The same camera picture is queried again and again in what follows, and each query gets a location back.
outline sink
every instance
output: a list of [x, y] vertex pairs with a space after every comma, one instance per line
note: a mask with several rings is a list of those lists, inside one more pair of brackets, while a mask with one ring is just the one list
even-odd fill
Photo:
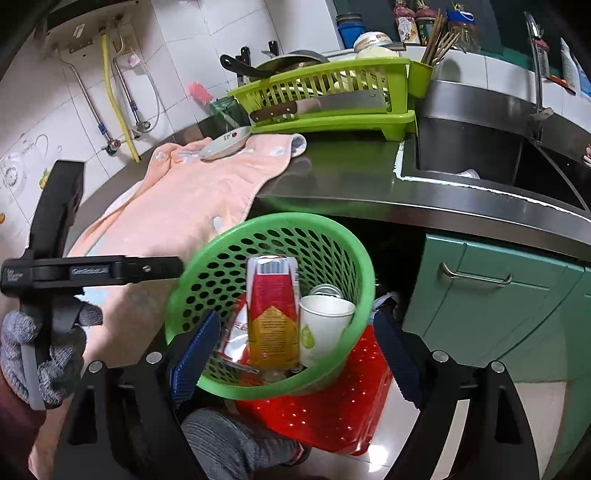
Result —
[[[416, 169], [422, 174], [457, 174], [475, 170], [480, 180], [447, 178], [462, 183], [542, 196], [584, 209], [568, 183], [529, 140], [520, 134], [440, 118], [418, 119]], [[591, 203], [591, 169], [564, 155], [544, 149], [574, 184], [585, 202]]]

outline pink cloth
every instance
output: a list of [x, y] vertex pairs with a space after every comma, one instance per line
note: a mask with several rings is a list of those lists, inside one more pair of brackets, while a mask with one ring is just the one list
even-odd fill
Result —
[[[237, 154], [199, 160], [198, 152], [210, 141], [158, 147], [131, 198], [88, 227], [69, 256], [176, 255], [187, 262], [210, 240], [243, 222], [259, 189], [287, 168], [295, 145], [300, 146], [296, 154], [305, 149], [301, 135], [255, 135]], [[86, 288], [84, 299], [104, 314], [103, 325], [87, 331], [86, 365], [96, 359], [110, 367], [138, 362], [163, 325], [174, 283]], [[52, 470], [67, 406], [48, 412], [35, 443], [30, 461], [40, 478]]]

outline hand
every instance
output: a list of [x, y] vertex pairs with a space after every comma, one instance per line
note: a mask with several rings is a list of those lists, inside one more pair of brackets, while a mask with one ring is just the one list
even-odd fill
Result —
[[[50, 360], [37, 368], [41, 396], [50, 407], [58, 407], [73, 393], [84, 365], [82, 354], [86, 334], [81, 326], [101, 325], [100, 308], [87, 302], [78, 314], [76, 323], [67, 333], [53, 335], [49, 347]], [[0, 367], [8, 385], [19, 398], [28, 403], [27, 383], [22, 366], [21, 344], [32, 342], [41, 329], [41, 319], [14, 310], [2, 324]]]

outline green basket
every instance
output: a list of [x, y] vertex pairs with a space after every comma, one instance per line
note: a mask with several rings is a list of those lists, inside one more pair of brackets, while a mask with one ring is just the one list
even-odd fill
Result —
[[275, 213], [242, 223], [209, 242], [189, 262], [168, 300], [166, 340], [190, 330], [207, 309], [228, 318], [235, 299], [245, 291], [245, 260], [254, 255], [296, 257], [302, 295], [321, 283], [339, 287], [356, 304], [350, 325], [321, 364], [286, 380], [243, 386], [243, 372], [212, 355], [200, 388], [224, 398], [258, 400], [301, 394], [326, 386], [341, 372], [371, 312], [375, 276], [361, 242], [341, 224], [310, 213]]
[[354, 90], [385, 93], [387, 113], [365, 113], [362, 108], [304, 115], [282, 115], [252, 126], [253, 133], [293, 133], [330, 130], [381, 130], [386, 140], [401, 141], [415, 121], [408, 95], [425, 96], [431, 67], [403, 57], [332, 61], [257, 80], [230, 90], [229, 96], [248, 113], [292, 100]]

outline white plate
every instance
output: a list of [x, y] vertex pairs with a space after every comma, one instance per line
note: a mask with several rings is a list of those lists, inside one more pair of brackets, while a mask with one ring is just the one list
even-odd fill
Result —
[[217, 160], [236, 153], [246, 144], [251, 136], [251, 127], [238, 127], [228, 133], [217, 137], [201, 150], [200, 157], [203, 160]]

